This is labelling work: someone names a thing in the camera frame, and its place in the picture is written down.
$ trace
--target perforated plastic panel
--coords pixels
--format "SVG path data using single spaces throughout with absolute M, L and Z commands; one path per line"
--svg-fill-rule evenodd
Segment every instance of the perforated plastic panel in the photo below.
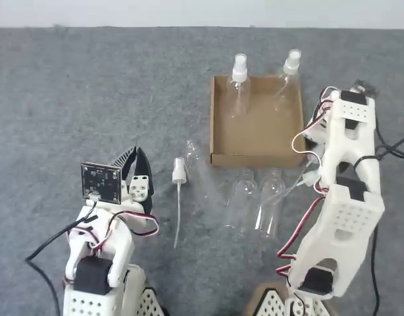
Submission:
M 301 303 L 301 300 L 298 298 L 290 298 L 289 300 L 290 306 L 291 302 L 294 302 L 293 304 L 293 313 L 296 316 L 301 316 L 303 314 L 303 303 Z M 309 300 L 309 302 L 305 302 L 305 316 L 316 316 L 315 310 L 313 309 L 313 304 L 312 300 Z
M 330 316 L 328 310 L 326 310 L 325 306 L 321 301 L 313 301 L 313 309 L 315 310 L 316 316 Z
M 116 289 L 106 296 L 74 291 L 68 285 L 64 292 L 64 316 L 107 316 L 118 315 L 117 307 L 120 305 L 116 299 Z
M 164 316 L 157 297 L 151 288 L 143 291 L 136 316 Z
M 256 316 L 284 316 L 284 303 L 275 290 L 269 290 Z
M 360 232 L 374 217 L 375 214 L 370 209 L 341 204 L 338 214 L 335 216 L 334 225 L 336 228 L 348 232 Z
M 338 109 L 341 117 L 368 123 L 373 121 L 372 111 L 367 105 L 358 105 L 352 102 L 341 101 Z
M 295 316 L 302 316 L 303 304 L 298 298 L 289 298 L 287 300 L 287 306 L 292 305 L 292 311 Z M 330 316 L 329 312 L 321 301 L 307 300 L 305 302 L 305 315 L 304 316 Z M 275 290 L 269 290 L 266 293 L 261 306 L 255 316 L 284 316 L 285 304 L 279 297 Z

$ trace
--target white wall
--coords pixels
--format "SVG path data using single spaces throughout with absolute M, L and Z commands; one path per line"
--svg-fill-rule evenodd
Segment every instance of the white wall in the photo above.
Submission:
M 0 26 L 55 24 L 404 28 L 404 0 L 0 0 Z

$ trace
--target circuit board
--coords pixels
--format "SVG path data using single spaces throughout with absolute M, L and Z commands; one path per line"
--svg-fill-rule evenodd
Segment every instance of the circuit board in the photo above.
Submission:
M 99 196 L 99 201 L 121 204 L 122 169 L 119 167 L 81 163 L 82 197 Z

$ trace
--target black cable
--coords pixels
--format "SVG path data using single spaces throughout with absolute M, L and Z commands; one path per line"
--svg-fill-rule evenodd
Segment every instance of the black cable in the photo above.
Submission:
M 374 294 L 376 296 L 376 305 L 374 306 L 373 316 L 377 316 L 380 307 L 380 295 L 379 295 L 378 283 L 376 281 L 376 273 L 374 270 L 377 245 L 378 245 L 378 225 L 376 225 L 373 232 L 372 255 L 371 255 L 372 259 L 370 263 L 370 269 L 372 271 L 373 289 Z
M 294 293 L 295 297 L 298 298 L 300 300 L 300 302 L 303 304 L 303 313 L 302 316 L 306 315 L 306 304 L 305 302 L 300 298 L 300 296 L 298 296 L 296 293 Z
M 360 162 L 365 159 L 377 159 L 378 161 L 381 161 L 389 153 L 397 158 L 404 159 L 404 152 L 398 149 L 398 147 L 404 143 L 404 137 L 402 137 L 398 142 L 394 143 L 393 145 L 389 145 L 383 138 L 382 133 L 380 132 L 379 120 L 377 114 L 376 114 L 376 135 L 378 136 L 378 139 L 381 144 L 375 147 L 374 149 L 375 154 L 360 157 L 353 165 L 354 169 L 356 169 L 357 166 L 360 164 Z M 378 153 L 379 149 L 381 148 L 384 148 L 385 150 L 381 153 Z
M 55 304 L 56 316 L 61 316 L 61 312 L 60 312 L 59 299 L 57 297 L 55 286 L 51 282 L 50 278 L 45 274 L 45 272 L 43 270 L 41 270 L 41 268 L 39 268 L 35 263 L 33 263 L 32 260 L 35 257 L 37 257 L 49 244 L 54 242 L 58 237 L 62 236 L 65 232 L 72 230 L 73 228 L 77 227 L 80 223 L 84 222 L 91 215 L 91 213 L 95 209 L 96 205 L 97 205 L 97 202 L 95 201 L 93 207 L 89 210 L 87 215 L 78 219 L 77 221 L 74 221 L 73 223 L 64 227 L 62 230 L 60 230 L 56 234 L 52 235 L 52 237 L 47 239 L 33 253 L 31 253 L 27 258 L 25 258 L 26 264 L 29 265 L 31 268 L 33 268 L 33 270 L 35 270 L 44 279 L 45 283 L 47 283 L 48 287 L 50 288 L 51 296 L 53 297 L 53 301 Z
M 287 283 L 288 283 L 288 286 L 291 288 L 291 283 L 290 283 L 290 280 L 288 279 L 288 276 L 287 276 Z M 299 299 L 299 301 L 303 304 L 303 314 L 301 314 L 302 316 L 305 316 L 306 315 L 306 304 L 305 304 L 305 302 L 300 298 L 300 296 L 298 296 L 295 292 L 293 293 L 294 295 L 295 295 L 295 297 L 296 298 L 298 298 Z
M 404 137 L 402 137 L 395 144 L 388 145 L 388 143 L 385 141 L 385 139 L 383 138 L 382 133 L 380 131 L 379 120 L 378 120 L 377 114 L 376 114 L 376 134 L 377 134 L 378 139 L 381 144 L 375 147 L 375 149 L 374 149 L 375 154 L 360 157 L 353 165 L 354 169 L 356 169 L 357 166 L 359 165 L 359 163 L 363 160 L 377 159 L 378 161 L 381 161 L 387 154 L 391 154 L 394 157 L 404 159 L 404 152 L 398 149 L 398 147 L 404 143 Z M 381 153 L 378 153 L 379 149 L 381 149 L 381 148 L 384 148 L 385 150 Z M 373 316 L 377 316 L 377 314 L 379 312 L 379 307 L 380 307 L 380 295 L 379 295 L 378 283 L 376 281 L 376 271 L 374 269 L 377 243 L 378 243 L 378 225 L 376 225 L 376 228 L 374 229 L 374 232 L 373 232 L 371 264 L 370 264 L 370 271 L 372 274 L 374 295 L 376 298 L 376 304 L 374 306 Z

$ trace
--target gray carpet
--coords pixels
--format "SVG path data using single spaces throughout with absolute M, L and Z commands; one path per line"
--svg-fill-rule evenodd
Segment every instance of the gray carpet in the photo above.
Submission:
M 239 315 L 256 285 L 278 280 L 279 243 L 225 240 L 218 210 L 183 191 L 183 227 L 173 251 L 173 158 L 186 138 L 209 138 L 209 82 L 245 52 L 251 74 L 276 69 L 300 48 L 305 115 L 328 84 L 368 80 L 380 89 L 381 129 L 393 143 L 404 135 L 404 31 L 256 28 L 0 29 L 0 316 L 54 315 L 43 280 L 23 262 L 54 231 L 73 221 L 82 161 L 108 163 L 128 147 L 144 148 L 153 168 L 156 238 L 135 238 L 133 262 L 144 267 L 173 316 Z M 216 170 L 224 192 L 238 174 Z M 286 171 L 288 184 L 299 171 Z M 258 171 L 259 179 L 265 174 Z M 376 271 L 381 315 L 404 315 L 404 161 L 381 164 L 386 212 Z M 284 207 L 280 243 L 295 228 L 314 192 L 298 188 Z M 37 262 L 54 280 L 68 257 L 64 238 Z M 341 315 L 371 315 L 374 294 L 366 259 Z

